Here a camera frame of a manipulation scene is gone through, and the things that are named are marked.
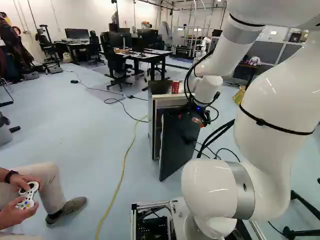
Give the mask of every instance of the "trash bin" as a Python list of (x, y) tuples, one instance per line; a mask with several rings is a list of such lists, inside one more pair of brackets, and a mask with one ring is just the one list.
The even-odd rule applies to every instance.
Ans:
[(10, 120), (0, 111), (0, 146), (12, 141), (13, 136), (9, 130)]

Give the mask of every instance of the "table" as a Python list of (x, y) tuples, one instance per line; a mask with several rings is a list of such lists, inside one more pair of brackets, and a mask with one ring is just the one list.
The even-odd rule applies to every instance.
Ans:
[(138, 75), (141, 73), (139, 71), (139, 62), (145, 62), (151, 64), (151, 71), (150, 71), (150, 81), (155, 80), (155, 64), (158, 62), (162, 62), (162, 71), (161, 71), (161, 80), (166, 80), (165, 76), (165, 69), (166, 69), (166, 56), (169, 56), (172, 54), (172, 51), (162, 51), (162, 50), (152, 50), (149, 52), (144, 52), (144, 56), (141, 56), (141, 52), (134, 52), (136, 54), (126, 54), (124, 52), (116, 52), (116, 54), (124, 56), (126, 59), (131, 59), (134, 62), (134, 74)]
[[(55, 41), (54, 45), (62, 45), (64, 47), (66, 47), (68, 52), (71, 55), (72, 63), (76, 64), (76, 65), (80, 65), (77, 54), (74, 54), (74, 50), (87, 49), (89, 47), (90, 43), (89, 42), (70, 43), (70, 42), (64, 42), (64, 41)], [(59, 52), (58, 50), (57, 50), (57, 52), (58, 52), (59, 57), (62, 59), (63, 52)]]

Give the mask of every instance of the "floor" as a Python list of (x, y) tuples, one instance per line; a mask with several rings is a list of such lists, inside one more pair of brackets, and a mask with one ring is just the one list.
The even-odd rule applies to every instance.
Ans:
[[(73, 64), (64, 64), (62, 67), (76, 72), (82, 83), (92, 88), (105, 86), (110, 82), (109, 78), (101, 74), (108, 71), (106, 67), (93, 71)], [(141, 69), (145, 70), (147, 67), (147, 64), (141, 64)], [(173, 79), (182, 79), (186, 74), (185, 70), (178, 68), (167, 67), (167, 70), (167, 76)], [(40, 206), (35, 216), (17, 227), (18, 232), (42, 235), (46, 240), (89, 240), (94, 239), (99, 220), (108, 207), (120, 178), (122, 160), (132, 141), (135, 121), (124, 113), (119, 103), (104, 104), (104, 96), (97, 95), (97, 91), (86, 89), (81, 84), (71, 84), (70, 80), (77, 77), (74, 72), (67, 71), (42, 75), (38, 79), (10, 87), (15, 102), (1, 108), (1, 111), (10, 118), (12, 126), (19, 125), (21, 130), (14, 133), (12, 142), (0, 147), (0, 166), (14, 168), (54, 162), (60, 168), (66, 198), (88, 198), (87, 207), (78, 216), (65, 219), (53, 229), (45, 226), (46, 213)], [(143, 79), (131, 81), (140, 81), (139, 84), (144, 85)], [(237, 89), (223, 86), (221, 92), (215, 103), (220, 116), (212, 125), (201, 130), (199, 142), (218, 126), (235, 117), (237, 106), (233, 103), (232, 96)], [(135, 96), (147, 99), (146, 92), (138, 92)], [(5, 94), (1, 90), (0, 101), (3, 98)], [(110, 93), (106, 93), (105, 98), (110, 98)], [(122, 102), (136, 118), (148, 113), (146, 101), (124, 99)], [(232, 130), (219, 138), (212, 150), (222, 147), (233, 150), (243, 159)], [(227, 151), (222, 151), (219, 155), (222, 159), (236, 161)], [(320, 132), (317, 129), (297, 156), (292, 168), (291, 185), (292, 189), (318, 209), (319, 159)], [(177, 171), (164, 182), (159, 182), (158, 163), (151, 160), (148, 126), (140, 123), (135, 143), (127, 157), (123, 184), (102, 226), (100, 239), (129, 239), (131, 203), (166, 201), (181, 196), (180, 175), (181, 172)], [(281, 230), (284, 226), (290, 226), (294, 230), (320, 228), (320, 222), (295, 201), (283, 216), (272, 222)], [(261, 222), (260, 226), (268, 240), (283, 239), (266, 222)], [(315, 240), (317, 237), (303, 239)]]

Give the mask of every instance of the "beige pants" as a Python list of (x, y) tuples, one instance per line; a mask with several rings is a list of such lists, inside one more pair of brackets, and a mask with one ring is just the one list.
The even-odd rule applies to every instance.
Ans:
[[(39, 191), (42, 204), (48, 214), (62, 209), (66, 199), (60, 184), (59, 169), (54, 163), (39, 163), (30, 166), (17, 167), (22, 175), (31, 175), (41, 179), (42, 189)], [(17, 190), (10, 184), (0, 182), (0, 209), (7, 203), (19, 197)], [(0, 240), (39, 240), (39, 237), (5, 234), (0, 232)]]

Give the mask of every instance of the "wristwatch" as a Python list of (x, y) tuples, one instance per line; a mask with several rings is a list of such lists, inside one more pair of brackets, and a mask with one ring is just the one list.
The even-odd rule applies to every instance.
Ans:
[(15, 171), (15, 170), (10, 170), (10, 172), (8, 172), (8, 174), (5, 176), (4, 182), (6, 184), (10, 184), (10, 178), (14, 174), (19, 174), (19, 173), (17, 171)]

